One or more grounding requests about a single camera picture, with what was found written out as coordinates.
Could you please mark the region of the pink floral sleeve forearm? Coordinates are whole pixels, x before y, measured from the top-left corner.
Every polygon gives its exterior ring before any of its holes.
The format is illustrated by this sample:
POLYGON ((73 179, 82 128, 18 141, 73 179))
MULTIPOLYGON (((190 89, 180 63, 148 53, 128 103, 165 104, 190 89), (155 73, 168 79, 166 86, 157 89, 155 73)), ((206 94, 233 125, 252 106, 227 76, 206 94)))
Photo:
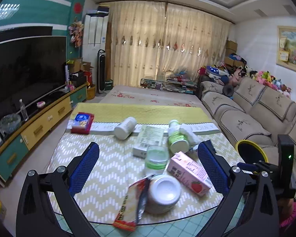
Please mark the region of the pink floral sleeve forearm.
POLYGON ((281 199, 277 202, 280 228, 288 227, 296 218, 296 202, 294 199, 281 199))

